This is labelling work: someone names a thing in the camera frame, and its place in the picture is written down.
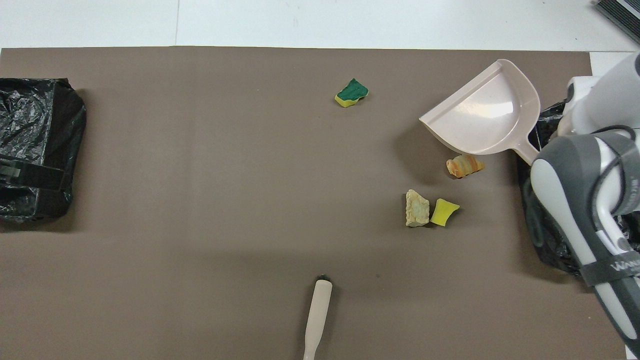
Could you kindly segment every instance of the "black garbage bag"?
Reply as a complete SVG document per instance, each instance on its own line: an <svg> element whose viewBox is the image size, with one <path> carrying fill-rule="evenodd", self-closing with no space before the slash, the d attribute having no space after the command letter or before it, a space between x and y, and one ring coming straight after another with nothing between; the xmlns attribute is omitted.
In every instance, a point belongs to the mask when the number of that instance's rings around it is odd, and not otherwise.
<svg viewBox="0 0 640 360"><path fill-rule="evenodd" d="M540 113L536 126L529 133L529 141L538 150L549 143L552 134L556 131L558 123L563 117L565 103L565 101L561 101ZM531 167L518 158L517 169L527 230L538 258L545 264L580 277L578 262L567 245L566 236L533 192L529 179ZM631 247L635 251L639 251L640 212L634 211L614 218Z"/></svg>
<svg viewBox="0 0 640 360"><path fill-rule="evenodd" d="M67 213L84 102L66 79L0 79L0 220Z"/></svg>

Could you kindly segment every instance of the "sponge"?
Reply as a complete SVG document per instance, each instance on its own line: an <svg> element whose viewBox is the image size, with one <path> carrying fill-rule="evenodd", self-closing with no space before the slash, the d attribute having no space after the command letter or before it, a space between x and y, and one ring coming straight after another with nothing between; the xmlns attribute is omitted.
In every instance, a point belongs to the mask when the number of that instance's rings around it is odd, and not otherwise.
<svg viewBox="0 0 640 360"><path fill-rule="evenodd" d="M446 201L445 199L438 199L436 200L436 209L433 210L431 222L444 226L447 223L449 216L451 216L451 214L453 214L457 209L460 209L460 205Z"/></svg>
<svg viewBox="0 0 640 360"><path fill-rule="evenodd" d="M351 79L349 84L342 89L334 99L343 108L354 105L358 100L369 95L369 89L360 84L355 78Z"/></svg>

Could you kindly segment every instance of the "white surface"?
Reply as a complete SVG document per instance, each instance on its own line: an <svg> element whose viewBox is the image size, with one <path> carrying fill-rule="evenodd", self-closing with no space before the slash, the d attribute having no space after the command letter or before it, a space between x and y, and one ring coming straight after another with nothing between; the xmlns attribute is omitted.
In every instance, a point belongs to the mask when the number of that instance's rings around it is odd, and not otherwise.
<svg viewBox="0 0 640 360"><path fill-rule="evenodd" d="M0 0L0 47L635 51L589 0Z"/></svg>
<svg viewBox="0 0 640 360"><path fill-rule="evenodd" d="M178 0L0 0L0 47L168 46Z"/></svg>
<svg viewBox="0 0 640 360"><path fill-rule="evenodd" d="M588 0L181 0L178 45L633 51Z"/></svg>
<svg viewBox="0 0 640 360"><path fill-rule="evenodd" d="M591 73L603 76L632 53L591 53Z"/></svg>

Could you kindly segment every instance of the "gray strap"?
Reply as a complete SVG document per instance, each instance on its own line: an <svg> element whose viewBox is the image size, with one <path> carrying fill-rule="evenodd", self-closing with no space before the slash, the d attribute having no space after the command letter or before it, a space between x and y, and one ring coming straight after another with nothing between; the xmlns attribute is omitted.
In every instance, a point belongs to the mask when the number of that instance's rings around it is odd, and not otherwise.
<svg viewBox="0 0 640 360"><path fill-rule="evenodd" d="M580 274L588 286L611 282L640 274L640 254L636 251L614 255L606 260L584 265Z"/></svg>
<svg viewBox="0 0 640 360"><path fill-rule="evenodd" d="M626 136L607 131L594 134L618 155L624 188L613 215L629 214L640 205L640 152L636 143Z"/></svg>

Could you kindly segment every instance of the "beige rock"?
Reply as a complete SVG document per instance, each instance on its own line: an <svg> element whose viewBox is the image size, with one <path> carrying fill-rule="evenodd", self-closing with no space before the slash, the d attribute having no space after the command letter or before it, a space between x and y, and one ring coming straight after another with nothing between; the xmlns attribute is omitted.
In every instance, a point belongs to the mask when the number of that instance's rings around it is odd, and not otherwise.
<svg viewBox="0 0 640 360"><path fill-rule="evenodd" d="M429 201L415 190L406 192L406 225L422 226L429 222Z"/></svg>

